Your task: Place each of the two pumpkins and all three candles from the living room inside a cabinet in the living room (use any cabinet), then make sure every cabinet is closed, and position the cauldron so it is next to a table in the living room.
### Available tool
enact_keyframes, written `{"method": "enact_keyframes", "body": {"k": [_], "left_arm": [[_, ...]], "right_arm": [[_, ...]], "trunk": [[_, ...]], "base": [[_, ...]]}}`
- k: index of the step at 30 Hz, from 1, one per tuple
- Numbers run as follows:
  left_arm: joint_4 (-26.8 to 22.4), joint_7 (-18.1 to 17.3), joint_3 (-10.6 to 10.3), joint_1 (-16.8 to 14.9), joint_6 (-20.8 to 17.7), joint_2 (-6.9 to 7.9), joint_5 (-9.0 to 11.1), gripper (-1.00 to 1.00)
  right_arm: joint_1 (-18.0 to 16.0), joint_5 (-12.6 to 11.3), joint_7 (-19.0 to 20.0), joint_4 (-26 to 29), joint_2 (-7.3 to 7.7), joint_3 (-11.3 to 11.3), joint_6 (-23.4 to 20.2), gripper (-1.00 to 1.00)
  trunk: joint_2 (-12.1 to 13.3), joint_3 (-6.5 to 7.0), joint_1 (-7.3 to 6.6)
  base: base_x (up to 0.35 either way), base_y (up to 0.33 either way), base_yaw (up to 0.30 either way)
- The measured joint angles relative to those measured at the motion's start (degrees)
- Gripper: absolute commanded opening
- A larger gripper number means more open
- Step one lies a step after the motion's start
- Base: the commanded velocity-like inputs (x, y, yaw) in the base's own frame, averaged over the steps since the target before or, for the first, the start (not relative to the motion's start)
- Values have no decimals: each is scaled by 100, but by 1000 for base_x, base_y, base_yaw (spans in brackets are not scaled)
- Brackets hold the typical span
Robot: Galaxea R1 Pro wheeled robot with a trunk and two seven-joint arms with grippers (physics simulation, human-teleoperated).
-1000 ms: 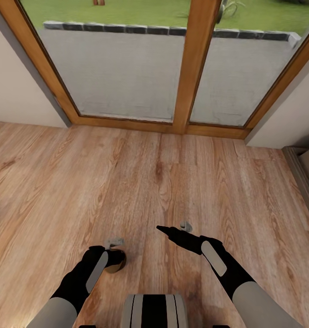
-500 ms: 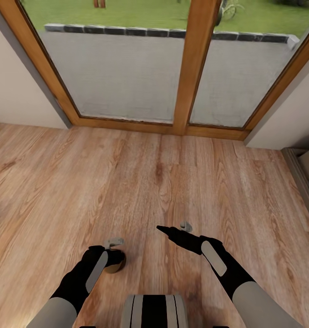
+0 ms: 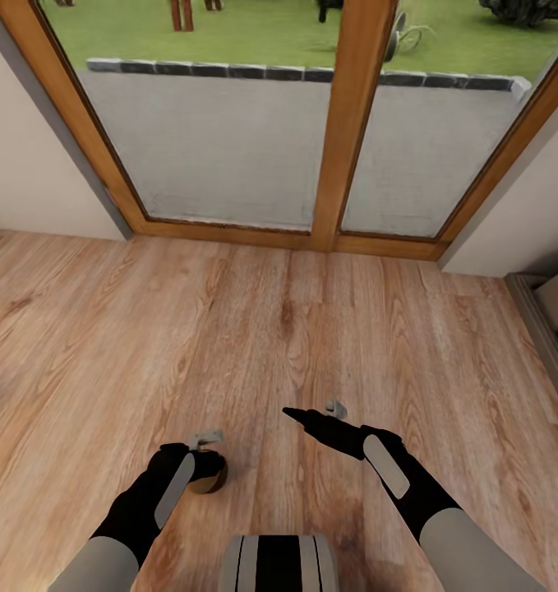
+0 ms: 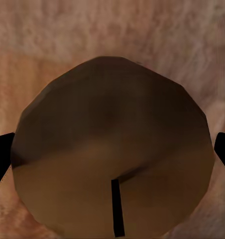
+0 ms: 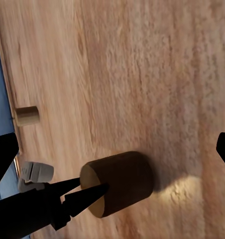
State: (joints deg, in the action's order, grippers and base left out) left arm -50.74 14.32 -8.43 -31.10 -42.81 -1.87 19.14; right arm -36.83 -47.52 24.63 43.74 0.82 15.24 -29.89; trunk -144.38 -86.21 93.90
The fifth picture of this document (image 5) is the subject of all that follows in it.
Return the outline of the pillar candle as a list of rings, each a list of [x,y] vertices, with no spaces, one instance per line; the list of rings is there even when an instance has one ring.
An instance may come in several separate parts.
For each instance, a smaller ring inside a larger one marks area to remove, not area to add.
[[[87,162],[81,168],[81,190],[105,183],[110,190],[88,207],[98,218],[110,216],[149,197],[154,178],[147,159],[137,151],[127,151]]]
[[[40,123],[36,106],[14,109],[14,119],[17,127]]]

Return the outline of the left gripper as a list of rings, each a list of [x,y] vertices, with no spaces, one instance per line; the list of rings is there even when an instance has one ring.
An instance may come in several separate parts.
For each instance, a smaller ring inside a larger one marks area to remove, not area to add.
[[[105,183],[68,194],[61,203],[60,196],[79,187],[80,178],[43,184],[43,190],[32,189],[0,200],[2,239],[22,239],[50,224],[57,231],[67,225],[70,216],[77,216],[110,190]]]

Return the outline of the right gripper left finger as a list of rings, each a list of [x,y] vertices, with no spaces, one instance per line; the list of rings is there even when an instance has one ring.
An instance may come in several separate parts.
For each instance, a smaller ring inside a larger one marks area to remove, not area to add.
[[[19,151],[15,133],[0,136],[0,181]]]

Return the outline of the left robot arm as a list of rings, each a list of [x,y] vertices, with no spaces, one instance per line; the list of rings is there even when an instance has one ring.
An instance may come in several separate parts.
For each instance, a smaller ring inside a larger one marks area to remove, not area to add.
[[[65,227],[105,195],[108,183],[60,196],[80,186],[80,178],[49,184],[54,166],[24,161],[18,180],[19,194],[0,200],[0,239],[22,239],[37,230],[52,225],[55,231]]]

